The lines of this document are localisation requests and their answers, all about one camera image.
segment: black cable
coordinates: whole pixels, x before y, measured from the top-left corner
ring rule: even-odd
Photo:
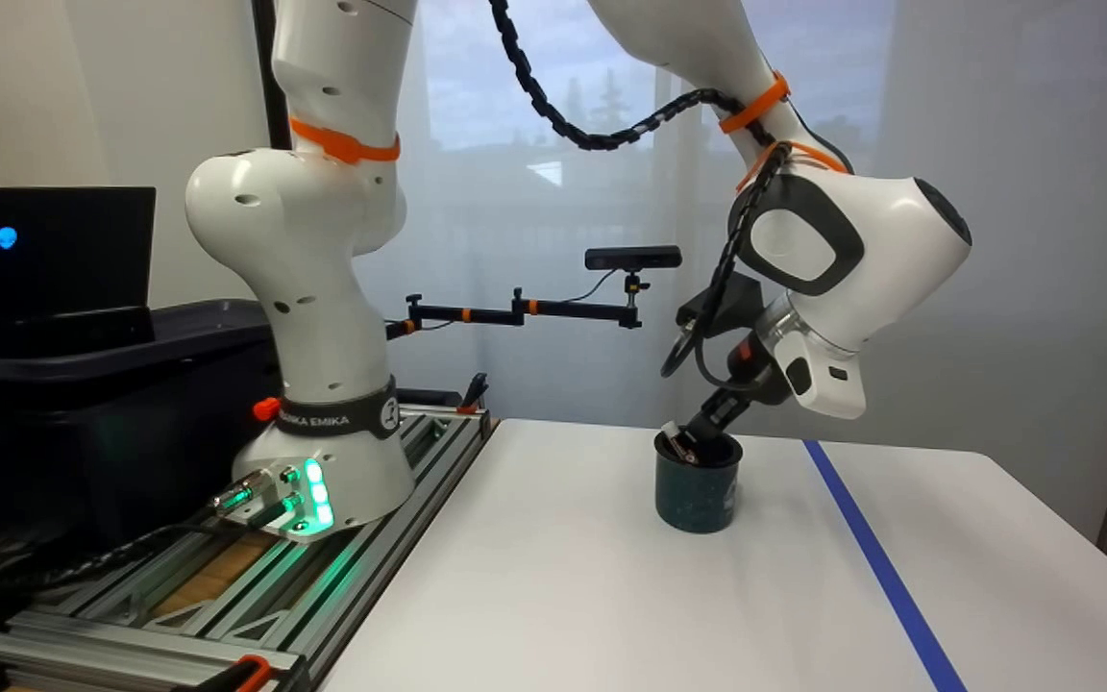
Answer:
[[[775,169],[786,161],[786,141],[775,141],[775,152],[760,161],[760,169],[753,175],[753,186],[740,189],[740,196],[735,202],[730,209],[730,235],[719,249],[719,263],[713,263],[713,272],[711,272],[711,285],[707,285],[707,298],[704,298],[704,313],[691,321],[691,332],[670,350],[666,366],[662,366],[662,376],[677,373],[681,360],[689,355],[699,355],[704,357],[704,337],[707,337],[707,327],[713,325],[719,314],[719,303],[721,303],[721,291],[726,291],[726,282],[735,272],[735,263],[739,263],[739,245],[753,225],[753,216],[760,212],[760,196],[768,191],[768,181],[775,177]]]
[[[604,289],[605,276],[613,276],[620,271],[605,271],[586,291],[570,298],[570,300],[541,300],[541,303],[585,303],[586,298],[596,298]]]
[[[489,0],[491,7],[491,22],[499,27],[499,40],[502,40],[502,49],[508,49],[508,61],[513,67],[513,80],[517,87],[529,98],[529,109],[548,121],[548,126],[575,141],[579,152],[620,152],[620,146],[631,146],[637,139],[644,139],[650,131],[666,126],[670,121],[677,121],[681,112],[695,109],[695,105],[713,105],[721,112],[740,112],[740,100],[726,98],[726,94],[713,94],[713,87],[695,87],[695,94],[684,94],[670,105],[662,105],[653,114],[623,126],[623,131],[612,131],[612,134],[586,134],[579,131],[575,122],[570,122],[547,98],[541,80],[529,72],[529,61],[517,45],[517,32],[508,17],[508,0]],[[757,122],[749,126],[749,134],[768,146],[773,134],[764,134]]]
[[[793,114],[826,155],[834,155],[851,175],[851,161],[846,152],[839,152],[828,139],[822,139],[794,109],[793,109]]]
[[[699,366],[699,376],[721,394],[740,394],[740,395],[757,394],[753,385],[721,380],[719,373],[711,373],[707,355],[704,355],[704,337],[695,341],[695,366]]]

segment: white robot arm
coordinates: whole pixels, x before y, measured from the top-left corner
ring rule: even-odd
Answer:
[[[760,335],[794,400],[860,414],[863,337],[962,266],[964,225],[931,186],[849,177],[786,105],[739,0],[590,7],[632,58],[739,100],[721,126],[744,167],[786,152],[760,177],[739,259],[793,289]],[[220,510],[294,544],[372,524],[409,494],[383,332],[348,272],[403,225],[397,100],[409,17],[413,0],[275,0],[274,72],[294,152],[212,157],[189,181],[189,225],[256,291],[283,373],[279,419],[240,451]]]

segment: blue stripe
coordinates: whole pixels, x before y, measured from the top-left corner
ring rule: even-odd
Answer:
[[[828,467],[826,451],[814,440],[807,440],[807,453],[814,459],[814,468],[819,468],[839,517],[849,524],[876,585],[886,592],[886,604],[890,604],[912,650],[921,656],[935,690],[939,692],[962,692],[964,690],[962,674],[951,674],[951,665],[948,665],[941,641],[935,640],[921,608],[916,608],[916,600],[912,600],[905,585],[899,580],[886,551],[876,544],[872,528],[863,524],[851,494],[846,487],[846,480]]]

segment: computer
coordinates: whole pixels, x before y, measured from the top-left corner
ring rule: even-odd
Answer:
[[[0,357],[151,337],[154,189],[0,189]]]

